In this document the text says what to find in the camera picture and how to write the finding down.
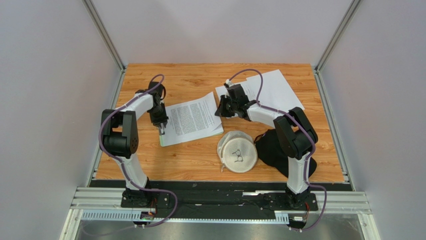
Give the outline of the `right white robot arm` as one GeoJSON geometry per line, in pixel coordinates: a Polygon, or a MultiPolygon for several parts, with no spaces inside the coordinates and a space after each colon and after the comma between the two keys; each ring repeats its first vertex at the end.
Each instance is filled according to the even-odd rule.
{"type": "Polygon", "coordinates": [[[271,129],[255,141],[258,157],[287,177],[283,202],[290,209],[308,207],[312,184],[309,177],[317,164],[312,160],[318,135],[300,107],[278,110],[250,100],[241,84],[225,83],[219,97],[218,117],[239,117],[271,129]]]}

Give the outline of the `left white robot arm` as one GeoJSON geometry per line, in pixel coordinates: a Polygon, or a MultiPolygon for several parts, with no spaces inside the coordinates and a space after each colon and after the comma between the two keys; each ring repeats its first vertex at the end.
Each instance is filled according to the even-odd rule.
{"type": "Polygon", "coordinates": [[[165,87],[160,82],[151,81],[148,89],[138,90],[125,105],[102,112],[99,145],[118,164],[125,178],[122,207],[147,208],[154,201],[150,180],[143,172],[137,156],[137,121],[148,113],[159,135],[164,135],[169,120],[164,104],[165,94],[165,87]]]}

